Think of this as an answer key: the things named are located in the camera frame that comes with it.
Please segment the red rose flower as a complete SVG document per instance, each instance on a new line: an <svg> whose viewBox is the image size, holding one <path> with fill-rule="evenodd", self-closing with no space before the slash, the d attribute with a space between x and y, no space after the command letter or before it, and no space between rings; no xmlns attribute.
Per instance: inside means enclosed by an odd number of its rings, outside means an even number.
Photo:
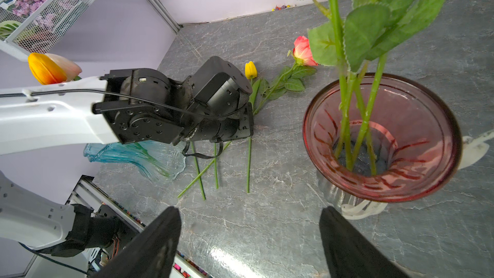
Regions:
<svg viewBox="0 0 494 278"><path fill-rule="evenodd" d="M362 123L352 151L352 162L354 163L354 165L356 165L358 156L360 154L361 145L365 140L365 145L367 146L367 155L369 157L369 165L371 172L370 174L372 176L376 176L377 175L376 155L374 153L372 135L369 130L370 116L372 114L372 108L375 98L369 97L369 104L365 105L364 98L361 93L361 82L363 81L365 74L367 73L368 65L369 62L365 61L356 80L356 84L353 87L353 91L356 96L356 106L360 112Z"/></svg>

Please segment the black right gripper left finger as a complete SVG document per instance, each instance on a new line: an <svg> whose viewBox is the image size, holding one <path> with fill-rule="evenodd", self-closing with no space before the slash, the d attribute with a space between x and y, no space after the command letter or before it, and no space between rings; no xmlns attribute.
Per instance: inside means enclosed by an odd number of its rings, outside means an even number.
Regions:
<svg viewBox="0 0 494 278"><path fill-rule="evenodd" d="M95 277L170 277L181 226L179 209L166 208Z"/></svg>

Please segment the white rose flower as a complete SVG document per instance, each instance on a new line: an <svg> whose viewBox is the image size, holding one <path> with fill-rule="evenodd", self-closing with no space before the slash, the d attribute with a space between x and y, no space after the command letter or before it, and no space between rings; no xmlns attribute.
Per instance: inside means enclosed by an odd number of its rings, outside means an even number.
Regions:
<svg viewBox="0 0 494 278"><path fill-rule="evenodd" d="M336 158L345 151L347 169L353 167L349 130L349 104L355 78L347 71L346 54L343 47L343 22L339 13L338 0L312 0L328 19L326 23L308 31L312 58L324 66L334 66L338 71L342 113L340 137L334 151Z"/></svg>

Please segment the blue glass vase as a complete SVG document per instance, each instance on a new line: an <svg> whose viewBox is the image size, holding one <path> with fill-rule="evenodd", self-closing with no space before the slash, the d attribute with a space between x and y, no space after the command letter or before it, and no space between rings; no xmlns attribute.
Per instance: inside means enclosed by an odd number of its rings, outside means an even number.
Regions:
<svg viewBox="0 0 494 278"><path fill-rule="evenodd" d="M90 162L130 163L150 180L175 179L186 168L179 148L152 140L131 144L87 144L84 156Z"/></svg>

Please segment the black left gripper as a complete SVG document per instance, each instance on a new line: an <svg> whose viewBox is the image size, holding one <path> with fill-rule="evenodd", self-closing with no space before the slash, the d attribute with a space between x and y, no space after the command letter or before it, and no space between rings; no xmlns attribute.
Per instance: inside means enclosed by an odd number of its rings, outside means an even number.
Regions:
<svg viewBox="0 0 494 278"><path fill-rule="evenodd" d="M253 135L252 86L232 63L213 56L182 84L183 141L228 142Z"/></svg>

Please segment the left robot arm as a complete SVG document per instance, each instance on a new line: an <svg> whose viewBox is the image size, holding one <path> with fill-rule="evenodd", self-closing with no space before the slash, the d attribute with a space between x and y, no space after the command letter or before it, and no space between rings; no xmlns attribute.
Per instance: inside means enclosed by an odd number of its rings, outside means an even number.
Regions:
<svg viewBox="0 0 494 278"><path fill-rule="evenodd" d="M71 144L177 145L253 135L251 83L214 56L184 81L154 69L1 92L1 154ZM62 205L1 177L1 237L32 250L72 257L119 240L122 222L84 205Z"/></svg>

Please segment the pale pink tulip flower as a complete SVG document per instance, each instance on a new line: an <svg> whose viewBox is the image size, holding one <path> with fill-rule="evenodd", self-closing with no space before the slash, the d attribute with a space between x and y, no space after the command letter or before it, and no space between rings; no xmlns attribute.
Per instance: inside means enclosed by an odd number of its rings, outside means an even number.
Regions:
<svg viewBox="0 0 494 278"><path fill-rule="evenodd" d="M78 64L60 55L46 54L46 56L64 71L67 82L81 80L79 75L82 73L82 68Z"/></svg>

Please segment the orange tulip flower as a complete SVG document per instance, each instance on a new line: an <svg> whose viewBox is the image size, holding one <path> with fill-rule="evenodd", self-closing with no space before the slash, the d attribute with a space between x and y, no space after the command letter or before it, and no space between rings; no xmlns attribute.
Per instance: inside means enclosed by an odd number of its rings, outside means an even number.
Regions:
<svg viewBox="0 0 494 278"><path fill-rule="evenodd" d="M33 76L42 85L59 84L68 80L64 70L47 55L31 53L28 56L28 65Z"/></svg>

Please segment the yellow tulip flower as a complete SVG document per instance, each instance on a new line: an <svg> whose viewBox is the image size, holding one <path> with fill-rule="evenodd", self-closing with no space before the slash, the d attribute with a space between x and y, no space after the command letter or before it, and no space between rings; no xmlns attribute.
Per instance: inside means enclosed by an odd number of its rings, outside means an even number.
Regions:
<svg viewBox="0 0 494 278"><path fill-rule="evenodd" d="M258 76L257 68L255 64L250 61L245 64L244 69L245 77L250 81L250 85L252 86L252 94L250 95L249 102L252 105L252 108L255 106L255 100L257 98L257 93L259 90L259 83L255 81ZM246 192L250 192L250 169L251 169L251 157L252 157L252 137L248 138L248 151L247 151L248 163L247 163L247 176L246 176Z"/></svg>

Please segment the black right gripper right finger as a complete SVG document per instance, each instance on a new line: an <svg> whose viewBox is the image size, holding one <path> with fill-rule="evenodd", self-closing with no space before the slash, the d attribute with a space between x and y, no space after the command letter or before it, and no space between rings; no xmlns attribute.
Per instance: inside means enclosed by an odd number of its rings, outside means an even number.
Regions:
<svg viewBox="0 0 494 278"><path fill-rule="evenodd" d="M322 246L331 277L407 277L334 207L322 210Z"/></svg>

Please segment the dark red glass vase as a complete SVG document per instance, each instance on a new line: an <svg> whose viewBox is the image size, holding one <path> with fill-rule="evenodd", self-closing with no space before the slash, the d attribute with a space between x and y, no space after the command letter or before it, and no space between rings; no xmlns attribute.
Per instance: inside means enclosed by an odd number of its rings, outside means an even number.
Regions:
<svg viewBox="0 0 494 278"><path fill-rule="evenodd" d="M337 155L342 135L340 86L333 82L310 102L302 125L304 145L329 202L348 220L381 213L440 190L458 170L461 131L450 108L433 91L384 74L369 121L370 137L352 170Z"/></svg>

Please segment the small pink rose flower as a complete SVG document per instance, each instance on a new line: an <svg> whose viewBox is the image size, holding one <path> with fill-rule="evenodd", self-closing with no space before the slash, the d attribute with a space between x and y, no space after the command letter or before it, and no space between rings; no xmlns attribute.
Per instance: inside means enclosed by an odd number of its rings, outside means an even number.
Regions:
<svg viewBox="0 0 494 278"><path fill-rule="evenodd" d="M267 102L276 100L287 92L302 92L305 89L302 82L303 78L314 74L316 71L314 67L319 65L313 58L310 40L305 36L296 38L293 50L289 51L288 55L292 56L294 60L292 67L285 67L271 83L268 83L266 79L262 79L259 76L255 79L255 81L259 83L259 90L253 108L254 115L258 114ZM197 175L196 178L181 191L178 198L184 197L185 193L191 190L195 184L199 185L198 180L208 171L205 170L208 164L202 169L203 173ZM214 168L216 189L218 189L219 178L217 164L216 167L215 165L212 167Z"/></svg>

